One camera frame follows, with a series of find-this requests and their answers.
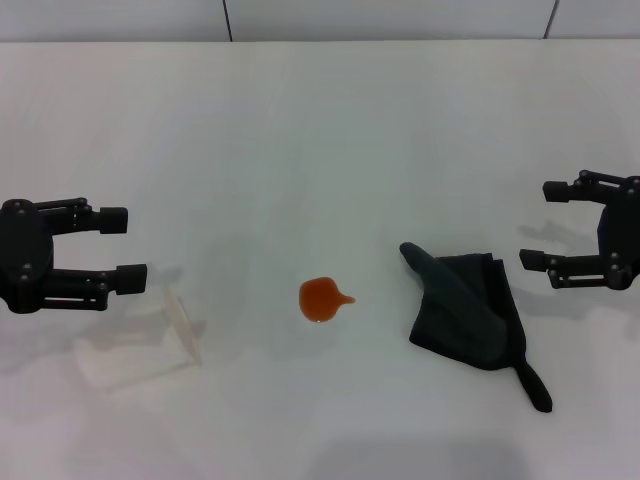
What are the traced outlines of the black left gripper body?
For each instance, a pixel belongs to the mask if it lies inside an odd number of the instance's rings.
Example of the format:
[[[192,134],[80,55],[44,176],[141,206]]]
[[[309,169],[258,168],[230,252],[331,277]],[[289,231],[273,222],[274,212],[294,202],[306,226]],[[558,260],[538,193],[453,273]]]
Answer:
[[[44,302],[53,268],[53,238],[36,206],[11,199],[1,207],[1,298],[17,314],[34,313]]]

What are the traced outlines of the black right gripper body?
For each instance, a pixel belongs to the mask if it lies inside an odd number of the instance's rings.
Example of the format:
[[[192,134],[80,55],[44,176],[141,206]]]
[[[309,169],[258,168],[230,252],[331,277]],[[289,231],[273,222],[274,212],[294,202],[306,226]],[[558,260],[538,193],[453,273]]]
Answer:
[[[618,193],[605,205],[597,229],[607,286],[625,290],[639,275],[639,194]]]

